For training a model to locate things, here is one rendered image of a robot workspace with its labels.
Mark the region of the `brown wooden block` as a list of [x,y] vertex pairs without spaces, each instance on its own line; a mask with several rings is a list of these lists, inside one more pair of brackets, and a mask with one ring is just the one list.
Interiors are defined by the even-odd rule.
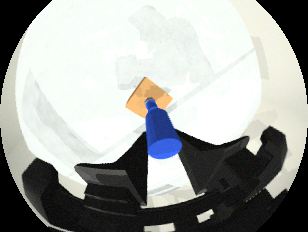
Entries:
[[171,103],[171,100],[173,100],[169,93],[163,91],[161,87],[158,87],[157,84],[145,76],[141,83],[137,85],[137,88],[134,89],[134,92],[131,93],[130,99],[127,100],[125,107],[133,111],[135,115],[145,119],[147,113],[145,101],[149,97],[157,103],[158,108],[162,109],[165,109]]

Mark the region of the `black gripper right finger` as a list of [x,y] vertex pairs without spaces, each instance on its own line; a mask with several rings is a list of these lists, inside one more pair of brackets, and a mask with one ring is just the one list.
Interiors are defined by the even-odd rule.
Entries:
[[215,145],[196,139],[195,136],[187,135],[178,129],[175,129],[175,132],[182,141],[181,151],[178,152],[178,156],[181,157],[179,161],[186,170],[195,196],[207,192],[206,186],[218,172],[224,158],[246,148],[250,143],[250,136],[243,136],[228,143]]

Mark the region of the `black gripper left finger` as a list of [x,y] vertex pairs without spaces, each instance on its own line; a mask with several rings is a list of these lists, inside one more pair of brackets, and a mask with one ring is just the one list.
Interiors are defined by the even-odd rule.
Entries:
[[88,184],[106,186],[123,186],[130,190],[141,206],[147,206],[147,177],[149,177],[149,154],[147,154],[146,132],[138,136],[137,141],[130,145],[129,151],[122,154],[114,162],[90,164],[78,162],[74,170]]

